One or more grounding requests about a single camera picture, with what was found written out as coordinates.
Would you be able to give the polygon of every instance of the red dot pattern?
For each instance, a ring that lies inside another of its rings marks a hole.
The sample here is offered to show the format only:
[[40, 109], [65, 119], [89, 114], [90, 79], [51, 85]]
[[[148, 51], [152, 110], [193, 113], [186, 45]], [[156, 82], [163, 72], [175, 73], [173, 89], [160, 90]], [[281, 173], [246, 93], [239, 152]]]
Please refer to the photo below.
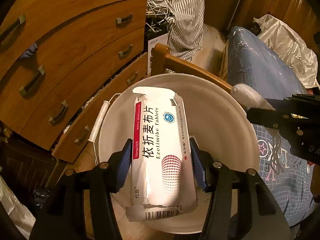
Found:
[[183, 183], [183, 167], [181, 160], [174, 155], [167, 155], [162, 163], [162, 182], [164, 190], [171, 197], [177, 197]]

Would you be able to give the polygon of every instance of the torn box flap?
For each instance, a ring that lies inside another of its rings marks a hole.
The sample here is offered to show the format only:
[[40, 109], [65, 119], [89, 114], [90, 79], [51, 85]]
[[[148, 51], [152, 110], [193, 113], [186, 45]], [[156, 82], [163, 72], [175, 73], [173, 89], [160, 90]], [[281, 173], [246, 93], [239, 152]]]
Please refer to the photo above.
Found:
[[135, 87], [132, 92], [143, 95], [159, 95], [168, 99], [174, 99], [174, 96], [176, 95], [171, 89], [158, 87]]

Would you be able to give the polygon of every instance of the wooden chair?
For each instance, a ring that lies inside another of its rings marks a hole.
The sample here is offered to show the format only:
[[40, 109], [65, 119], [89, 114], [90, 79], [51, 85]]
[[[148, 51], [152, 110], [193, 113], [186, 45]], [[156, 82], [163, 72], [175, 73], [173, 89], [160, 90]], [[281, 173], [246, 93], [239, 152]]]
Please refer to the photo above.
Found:
[[158, 43], [151, 51], [151, 76], [166, 73], [170, 69], [176, 73], [190, 74], [204, 78], [230, 94], [232, 86], [212, 73], [183, 59], [170, 55], [170, 48]]

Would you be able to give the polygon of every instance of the cardboard box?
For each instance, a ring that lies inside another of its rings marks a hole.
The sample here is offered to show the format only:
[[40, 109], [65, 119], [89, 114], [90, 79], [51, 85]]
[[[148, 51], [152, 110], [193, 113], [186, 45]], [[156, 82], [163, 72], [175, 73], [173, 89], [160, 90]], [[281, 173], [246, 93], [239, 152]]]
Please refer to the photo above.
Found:
[[172, 217], [197, 206], [182, 98], [174, 91], [136, 87], [130, 221]]
[[164, 45], [167, 45], [168, 43], [168, 29], [167, 24], [161, 24], [154, 27], [155, 32], [150, 30], [149, 27], [145, 28], [144, 33], [144, 50], [148, 52], [148, 72], [147, 74], [151, 73], [151, 50], [156, 46], [158, 43], [162, 43]]

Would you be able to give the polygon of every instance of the drawer handle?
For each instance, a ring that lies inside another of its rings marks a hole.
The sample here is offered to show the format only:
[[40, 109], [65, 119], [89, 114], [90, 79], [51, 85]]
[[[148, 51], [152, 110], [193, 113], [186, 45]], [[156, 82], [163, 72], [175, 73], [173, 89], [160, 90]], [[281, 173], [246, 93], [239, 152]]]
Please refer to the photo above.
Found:
[[137, 78], [138, 76], [138, 71], [135, 72], [135, 74], [132, 76], [132, 78], [127, 80], [127, 85], [130, 86], [131, 83]]
[[8, 26], [3, 33], [0, 34], [0, 43], [19, 25], [23, 24], [26, 21], [25, 14], [19, 16], [19, 18], [10, 26]]
[[130, 22], [131, 20], [132, 20], [132, 13], [131, 14], [129, 14], [127, 17], [123, 17], [123, 18], [117, 18], [116, 19], [116, 26], [119, 26], [121, 23], [123, 24], [123, 23], [128, 23], [128, 22]]
[[129, 52], [132, 50], [132, 48], [133, 48], [133, 45], [130, 44], [127, 50], [125, 50], [125, 51], [119, 51], [119, 59], [123, 59], [123, 58], [127, 57], [127, 55], [128, 55]]
[[64, 101], [61, 103], [61, 105], [62, 105], [62, 107], [61, 107], [60, 112], [59, 112], [55, 117], [51, 116], [51, 117], [49, 118], [49, 123], [50, 123], [50, 124], [55, 124], [55, 123], [56, 123], [57, 121], [59, 121], [59, 119], [60, 119], [61, 117], [63, 117], [64, 114], [67, 112], [67, 109], [68, 109], [68, 104], [67, 104], [67, 102], [64, 100]]
[[76, 140], [75, 140], [75, 143], [76, 144], [79, 144], [79, 143], [81, 143], [81, 141], [84, 139], [84, 137], [88, 134], [88, 132], [89, 132], [89, 126], [86, 126], [85, 128], [85, 132], [84, 132], [84, 135], [81, 137], [81, 138], [77, 138]]
[[38, 68], [38, 73], [31, 79], [31, 81], [27, 85], [22, 86], [20, 88], [20, 94], [24, 97], [31, 90], [31, 88], [41, 79], [41, 77], [44, 76], [44, 73], [45, 69], [43, 65], [41, 65]]

